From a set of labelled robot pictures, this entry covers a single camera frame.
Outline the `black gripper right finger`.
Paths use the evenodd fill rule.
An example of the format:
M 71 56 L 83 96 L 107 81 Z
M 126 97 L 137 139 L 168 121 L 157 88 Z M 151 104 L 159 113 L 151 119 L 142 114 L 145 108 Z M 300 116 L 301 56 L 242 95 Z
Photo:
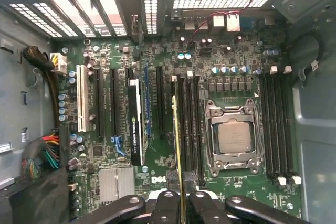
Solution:
M 308 223 L 299 217 L 243 195 L 227 196 L 224 202 L 199 190 L 198 178 L 183 173 L 187 223 Z

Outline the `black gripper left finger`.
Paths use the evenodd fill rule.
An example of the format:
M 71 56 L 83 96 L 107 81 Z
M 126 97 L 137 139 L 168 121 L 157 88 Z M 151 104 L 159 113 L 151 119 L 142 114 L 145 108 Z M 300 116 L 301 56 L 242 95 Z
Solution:
M 126 195 L 90 214 L 79 223 L 180 223 L 181 190 L 176 170 L 166 172 L 166 188 L 150 193 L 148 200 Z

